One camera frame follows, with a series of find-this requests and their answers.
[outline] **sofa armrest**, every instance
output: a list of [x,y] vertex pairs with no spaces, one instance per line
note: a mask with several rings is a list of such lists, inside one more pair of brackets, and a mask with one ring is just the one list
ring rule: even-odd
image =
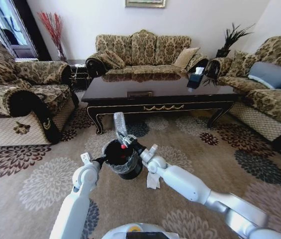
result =
[[187,71],[188,72],[195,72],[196,67],[206,67],[208,64],[208,57],[202,54],[195,54],[192,59],[189,61],[189,64],[187,65]]
[[23,61],[16,62],[17,76],[34,85],[71,85],[71,68],[62,61]]
[[102,61],[100,54],[101,53],[94,53],[86,60],[87,73],[91,78],[102,76],[109,70]]
[[212,59],[206,67],[206,76],[217,79],[225,76],[232,65],[233,59],[229,57],[219,57]]
[[34,98],[38,97],[24,88],[0,85],[0,115],[26,116],[32,110],[30,102]]

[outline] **gray pillow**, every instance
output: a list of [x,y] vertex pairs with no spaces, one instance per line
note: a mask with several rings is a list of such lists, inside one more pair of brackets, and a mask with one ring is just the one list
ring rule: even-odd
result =
[[248,77],[270,89],[281,89],[281,66],[267,62],[256,62],[251,67]]

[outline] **coffee table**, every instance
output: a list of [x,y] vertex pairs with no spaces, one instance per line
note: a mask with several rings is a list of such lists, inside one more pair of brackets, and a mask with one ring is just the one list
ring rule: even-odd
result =
[[96,134],[102,134],[99,116],[115,112],[132,114],[216,109],[207,124],[212,128],[240,98],[241,95],[233,92],[230,86],[204,85],[185,77],[144,82],[106,82],[98,77],[93,79],[82,101],[88,103],[87,113],[97,127]]

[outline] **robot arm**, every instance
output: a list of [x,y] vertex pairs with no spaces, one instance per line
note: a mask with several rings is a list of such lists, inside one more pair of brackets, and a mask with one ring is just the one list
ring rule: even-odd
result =
[[88,153],[81,155],[84,166],[73,175],[73,188],[64,199],[50,239],[81,238],[90,206],[89,194],[96,187],[102,160],[91,161]]
[[123,143],[138,152],[150,173],[158,174],[185,198],[224,214],[226,224],[241,238],[281,239],[280,233],[265,228],[268,223],[265,212],[233,194],[214,192],[198,177],[178,166],[169,165],[162,157],[155,155],[157,145],[147,150],[133,135],[128,135]]

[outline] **sofa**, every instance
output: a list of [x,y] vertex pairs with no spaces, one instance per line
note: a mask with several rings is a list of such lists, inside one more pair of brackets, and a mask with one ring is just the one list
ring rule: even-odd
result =
[[[257,61],[281,66],[281,36],[267,39],[254,55]],[[236,103],[230,113],[271,141],[273,147],[281,152],[281,89],[268,89],[247,76],[227,76],[232,61],[229,57],[211,60],[206,75],[244,95],[242,102]]]
[[0,146],[57,143],[78,105],[65,62],[15,62],[0,42]]
[[[208,63],[206,56],[197,53],[187,67],[174,66],[182,50],[190,46],[188,36],[156,36],[146,30],[130,36],[98,35],[96,53],[86,60],[87,72],[89,77],[102,76],[104,81],[176,80]],[[115,52],[126,66],[111,69],[100,57],[106,50]]]

